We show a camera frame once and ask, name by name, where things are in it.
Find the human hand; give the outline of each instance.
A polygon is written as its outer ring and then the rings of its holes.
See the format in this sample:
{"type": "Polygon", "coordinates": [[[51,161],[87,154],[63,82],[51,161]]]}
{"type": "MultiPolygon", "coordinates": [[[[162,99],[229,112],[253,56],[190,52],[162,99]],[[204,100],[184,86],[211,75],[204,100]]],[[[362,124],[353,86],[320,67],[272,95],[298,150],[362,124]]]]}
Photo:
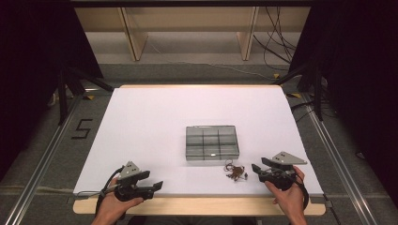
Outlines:
{"type": "MultiPolygon", "coordinates": [[[[110,186],[116,184],[116,178],[111,181],[110,186]]],[[[115,224],[117,220],[130,208],[136,206],[144,201],[143,198],[134,198],[127,202],[121,202],[114,192],[109,192],[103,198],[99,207],[97,216],[94,218],[92,225],[111,225],[115,224]]]]}
{"type": "MultiPolygon", "coordinates": [[[[297,181],[302,184],[304,180],[304,172],[302,172],[298,167],[293,166],[296,171],[297,181]]],[[[303,193],[302,190],[296,183],[293,183],[292,187],[286,191],[277,189],[269,181],[265,182],[267,188],[274,194],[275,199],[274,204],[278,204],[285,215],[290,220],[292,225],[305,225],[307,221],[304,217],[303,209],[303,193]]]]}

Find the cable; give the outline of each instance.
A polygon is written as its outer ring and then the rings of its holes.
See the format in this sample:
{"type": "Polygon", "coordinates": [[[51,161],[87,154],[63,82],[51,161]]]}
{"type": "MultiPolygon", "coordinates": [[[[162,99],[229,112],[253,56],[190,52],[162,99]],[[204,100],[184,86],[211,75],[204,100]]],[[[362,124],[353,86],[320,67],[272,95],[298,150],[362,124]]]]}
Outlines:
{"type": "Polygon", "coordinates": [[[295,106],[292,106],[292,107],[290,107],[290,110],[291,110],[292,113],[293,113],[296,109],[298,109],[298,108],[301,107],[301,106],[312,105],[312,104],[314,104],[314,101],[313,101],[313,100],[312,100],[312,101],[308,101],[308,102],[304,102],[304,103],[300,103],[300,104],[295,105],[295,106]]]}
{"type": "Polygon", "coordinates": [[[309,113],[313,112],[314,110],[310,110],[308,112],[306,112],[305,114],[303,114],[298,120],[296,120],[296,123],[298,123],[302,118],[304,118],[306,115],[308,115],[309,113]]]}
{"type": "MultiPolygon", "coordinates": [[[[159,51],[152,43],[150,43],[149,41],[147,42],[157,53],[159,53],[163,58],[165,58],[163,52],[159,51]]],[[[241,72],[241,73],[245,73],[245,74],[250,74],[250,75],[257,75],[260,77],[263,77],[267,80],[270,81],[276,81],[277,79],[273,79],[270,77],[267,77],[266,75],[260,74],[260,73],[255,73],[255,72],[248,72],[248,71],[243,71],[237,68],[233,68],[233,67],[226,67],[226,66],[220,66],[220,65],[215,65],[215,64],[195,64],[195,63],[189,63],[189,62],[173,62],[173,61],[169,61],[166,58],[164,59],[167,63],[171,63],[171,64],[189,64],[189,65],[207,65],[207,66],[211,66],[211,67],[215,67],[215,68],[227,68],[227,69],[232,69],[236,72],[241,72]]]]}
{"type": "Polygon", "coordinates": [[[334,215],[334,218],[336,218],[337,224],[341,225],[342,223],[340,222],[339,217],[337,217],[336,211],[334,211],[333,202],[330,201],[330,200],[328,199],[328,197],[326,196],[326,194],[323,194],[323,196],[324,196],[324,198],[325,198],[325,201],[326,201],[326,202],[329,202],[329,203],[331,204],[330,210],[331,210],[331,213],[334,215]]]}
{"type": "Polygon", "coordinates": [[[289,60],[287,60],[287,59],[281,57],[279,54],[277,54],[276,52],[274,52],[273,50],[271,50],[270,48],[268,48],[267,46],[265,46],[263,43],[261,43],[261,42],[257,39],[257,37],[256,37],[255,35],[253,35],[253,37],[254,37],[254,39],[261,45],[261,47],[263,47],[265,50],[267,50],[267,51],[273,53],[273,54],[274,54],[275,56],[277,56],[278,58],[284,60],[284,62],[290,64],[290,61],[289,61],[289,60]]]}
{"type": "Polygon", "coordinates": [[[272,17],[271,17],[271,15],[270,15],[270,13],[269,13],[269,11],[268,11],[268,8],[266,7],[266,11],[267,11],[268,17],[269,17],[269,19],[271,20],[271,23],[272,23],[272,26],[273,26],[272,34],[270,35],[270,34],[268,33],[268,35],[269,35],[269,40],[268,40],[268,42],[269,42],[271,39],[275,41],[275,39],[273,39],[272,36],[273,36],[273,34],[276,32],[277,35],[279,36],[281,42],[282,42],[281,45],[282,45],[283,48],[284,48],[284,52],[286,53],[287,58],[289,59],[289,61],[291,61],[292,53],[289,51],[289,48],[296,48],[296,47],[295,47],[294,45],[292,45],[289,41],[287,41],[287,40],[283,37],[283,35],[282,35],[281,19],[280,19],[281,8],[280,8],[280,7],[277,7],[276,9],[277,9],[277,20],[276,20],[276,22],[274,22],[273,19],[272,19],[272,17]]]}

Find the transparent plastic box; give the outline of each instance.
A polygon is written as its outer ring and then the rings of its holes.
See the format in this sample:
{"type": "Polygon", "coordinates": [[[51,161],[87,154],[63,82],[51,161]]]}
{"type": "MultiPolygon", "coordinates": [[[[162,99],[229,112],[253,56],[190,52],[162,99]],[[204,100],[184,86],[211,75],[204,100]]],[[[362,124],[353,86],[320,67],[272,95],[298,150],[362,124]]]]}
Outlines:
{"type": "Polygon", "coordinates": [[[235,126],[187,127],[186,158],[188,161],[238,159],[235,126]]]}

